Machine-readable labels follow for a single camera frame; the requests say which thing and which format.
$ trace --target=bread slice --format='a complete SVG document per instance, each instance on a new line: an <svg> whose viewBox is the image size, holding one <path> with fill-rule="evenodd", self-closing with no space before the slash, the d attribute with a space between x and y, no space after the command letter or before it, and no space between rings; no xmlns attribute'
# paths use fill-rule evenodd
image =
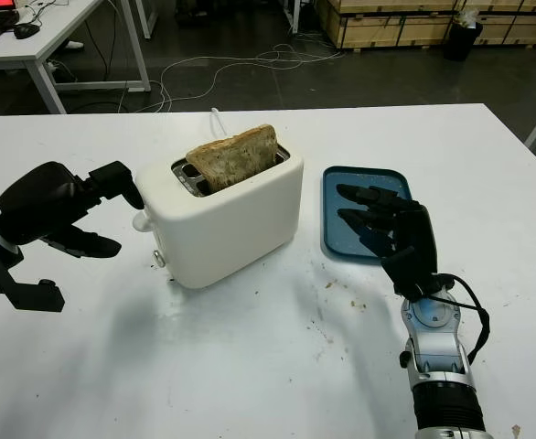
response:
<svg viewBox="0 0 536 439"><path fill-rule="evenodd" d="M274 127L260 125L199 146L189 151L186 159L207 179L213 193L274 166L277 149Z"/></svg>

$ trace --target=gray floor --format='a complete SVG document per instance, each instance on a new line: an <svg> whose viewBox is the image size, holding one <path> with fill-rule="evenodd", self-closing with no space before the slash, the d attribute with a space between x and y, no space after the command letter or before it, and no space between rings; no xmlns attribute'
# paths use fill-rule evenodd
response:
<svg viewBox="0 0 536 439"><path fill-rule="evenodd" d="M177 26L171 3L161 2L159 9L153 38L142 39L151 80L160 80L162 69L181 59L253 58L280 43L322 56L334 53L331 48L306 38L288 37L288 23L273 4L243 3L234 12L215 17L205 26L190 28ZM101 6L90 17L89 26L108 58L112 9ZM126 67L123 32L119 24L117 27L111 79L137 78L131 55ZM78 29L73 38L84 42L85 49L79 53L60 53L55 58L80 80L100 79L102 61L86 28ZM226 64L229 62L196 59L171 69L164 83L173 98L196 96L209 88L215 71ZM159 102L158 87L153 85L153 88L149 94L127 93L122 111L133 112ZM121 92L63 93L61 98L69 112L117 112ZM206 111L212 106L228 111L460 102L485 103L523 141L536 124L536 48L478 48L463 63L443 59L439 48L408 48L348 52L341 59L305 64L294 70L234 66L218 75L209 95L174 102L172 111ZM0 71L0 115L45 112L24 71ZM432 130L433 121L428 123Z"/></svg>

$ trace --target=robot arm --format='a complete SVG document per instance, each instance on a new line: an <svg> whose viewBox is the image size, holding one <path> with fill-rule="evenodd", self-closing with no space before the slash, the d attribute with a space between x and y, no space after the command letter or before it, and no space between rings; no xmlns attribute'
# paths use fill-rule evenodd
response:
<svg viewBox="0 0 536 439"><path fill-rule="evenodd" d="M402 321L409 338L400 355L408 370L419 431L416 439L491 439L469 365L486 343L489 316L471 288L452 274L437 273L433 229L426 208L380 187L338 185L339 195L368 210L340 209L338 215L359 241L381 259L381 266L404 296ZM474 306L459 304L449 290L461 283ZM476 310L483 326L467 355L457 329L460 308Z"/></svg>
<svg viewBox="0 0 536 439"><path fill-rule="evenodd" d="M19 284L9 269L24 259L19 245L43 240L71 256L110 258L121 245L72 226L101 203L122 195L136 209L144 202L132 173L120 162L90 172L82 180L62 164L48 162L17 180L0 196L0 293L17 309L59 312L64 299L54 282Z"/></svg>

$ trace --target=tray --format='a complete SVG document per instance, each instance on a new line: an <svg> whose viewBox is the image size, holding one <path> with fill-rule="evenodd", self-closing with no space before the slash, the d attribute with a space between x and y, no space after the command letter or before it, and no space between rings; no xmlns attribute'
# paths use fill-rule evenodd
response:
<svg viewBox="0 0 536 439"><path fill-rule="evenodd" d="M328 256L349 259L354 262L374 262L379 258L359 242L358 235L338 216L338 209L365 209L341 197L336 189L339 184L377 186L395 190L402 198L412 199L406 178L390 169L368 167L332 166L323 173L322 231L324 253Z"/></svg>

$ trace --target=toaster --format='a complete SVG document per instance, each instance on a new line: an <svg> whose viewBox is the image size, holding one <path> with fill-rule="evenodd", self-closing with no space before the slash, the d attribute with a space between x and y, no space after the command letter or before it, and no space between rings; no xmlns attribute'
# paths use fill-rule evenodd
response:
<svg viewBox="0 0 536 439"><path fill-rule="evenodd" d="M202 288L293 238L302 181L303 159L280 145L274 166L215 193L184 157L160 160L136 174L145 208L134 228L153 232L176 281Z"/></svg>

